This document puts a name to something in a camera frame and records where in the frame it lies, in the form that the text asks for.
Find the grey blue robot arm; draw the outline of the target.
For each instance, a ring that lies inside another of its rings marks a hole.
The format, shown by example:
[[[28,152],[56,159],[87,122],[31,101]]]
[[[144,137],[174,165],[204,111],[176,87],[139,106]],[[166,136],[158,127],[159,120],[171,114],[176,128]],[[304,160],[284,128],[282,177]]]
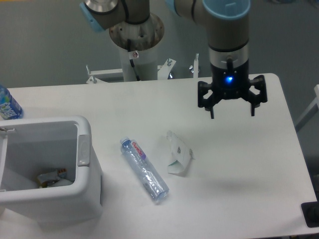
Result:
[[[207,32],[212,82],[197,85],[200,108],[212,112],[221,100],[241,98],[254,110],[267,101],[264,76],[249,79],[250,1],[168,0],[166,5]],[[151,51],[161,42],[164,26],[148,0],[84,0],[80,9],[94,31],[107,30],[120,48],[125,81],[157,79]]]

